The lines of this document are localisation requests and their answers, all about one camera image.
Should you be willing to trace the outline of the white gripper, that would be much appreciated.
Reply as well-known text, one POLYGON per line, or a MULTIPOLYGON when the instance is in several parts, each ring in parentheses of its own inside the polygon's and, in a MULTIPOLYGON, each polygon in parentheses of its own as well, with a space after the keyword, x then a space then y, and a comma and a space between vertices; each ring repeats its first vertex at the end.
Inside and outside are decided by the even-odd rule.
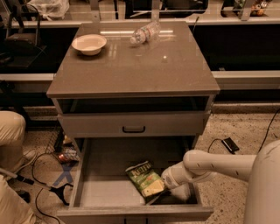
POLYGON ((161 193, 165 186, 168 189, 174 189, 182 186, 185 183, 190 183, 194 177, 194 174, 185 168, 183 162, 177 163, 165 169, 161 174, 161 179, 157 179, 153 182, 145 181, 143 183, 143 196, 150 197, 157 193, 161 193))

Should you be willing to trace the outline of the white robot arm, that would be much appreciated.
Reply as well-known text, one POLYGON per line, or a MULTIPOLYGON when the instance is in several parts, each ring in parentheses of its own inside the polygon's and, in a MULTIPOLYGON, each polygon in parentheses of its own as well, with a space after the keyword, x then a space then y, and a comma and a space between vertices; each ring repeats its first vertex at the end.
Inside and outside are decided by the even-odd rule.
POLYGON ((219 173, 248 183, 243 224, 280 223, 280 140, 255 155, 212 154, 189 150, 161 175, 164 190, 199 183, 219 173))

